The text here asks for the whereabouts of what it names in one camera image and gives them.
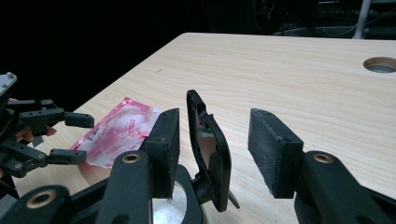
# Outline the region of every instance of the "black bracket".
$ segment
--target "black bracket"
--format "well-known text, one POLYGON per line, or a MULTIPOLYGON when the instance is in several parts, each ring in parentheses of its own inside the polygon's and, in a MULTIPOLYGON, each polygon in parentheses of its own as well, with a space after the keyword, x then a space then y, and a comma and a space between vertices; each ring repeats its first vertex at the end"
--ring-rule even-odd
POLYGON ((300 223, 396 223, 396 201, 361 186, 343 163, 303 141, 274 114, 251 109, 248 150, 275 198, 292 199, 300 223))
MULTIPOLYGON (((10 100, 7 90, 16 82, 12 73, 0 75, 0 167, 9 175, 22 178, 35 168, 48 164, 81 164, 86 158, 85 151, 53 149, 49 155, 27 146, 29 142, 16 139, 18 131, 29 129, 33 136, 47 134, 48 126, 64 121, 67 126, 93 128, 91 115, 65 112, 51 99, 47 100, 10 100)), ((0 180, 0 190, 18 198, 12 181, 0 180)))
POLYGON ((115 159, 109 178, 72 196, 61 186, 34 189, 1 222, 152 223, 152 198, 172 199, 176 182, 187 198, 183 223, 204 223, 201 204, 208 201, 219 212, 226 210, 229 198, 239 208, 229 191, 231 157, 225 137, 198 93, 188 91, 187 99, 191 145, 200 169, 195 179, 178 164, 179 111, 171 109, 160 114, 139 150, 115 159), (195 125, 198 120, 203 125, 195 125))

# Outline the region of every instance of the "wooden table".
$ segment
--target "wooden table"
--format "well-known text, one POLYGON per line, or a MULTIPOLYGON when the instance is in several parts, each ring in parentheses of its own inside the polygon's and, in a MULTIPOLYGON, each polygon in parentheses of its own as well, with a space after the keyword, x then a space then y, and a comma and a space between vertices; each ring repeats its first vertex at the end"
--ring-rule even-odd
MULTIPOLYGON (((363 67, 378 56, 396 58, 396 42, 184 34, 77 112, 99 121, 125 96, 162 111, 180 108, 179 163, 194 175, 186 92, 198 91, 228 140, 230 189, 241 205, 238 210, 229 203, 220 214, 205 203, 209 223, 297 223, 293 200, 273 199, 248 152, 250 108, 276 114, 304 140, 304 151, 337 156, 363 186, 396 198, 396 74, 363 67)), ((39 149, 70 148, 88 131, 63 123, 55 127, 58 132, 45 137, 39 149)), ((87 164, 49 165, 15 183, 21 196, 53 184, 73 194, 109 173, 87 164)))

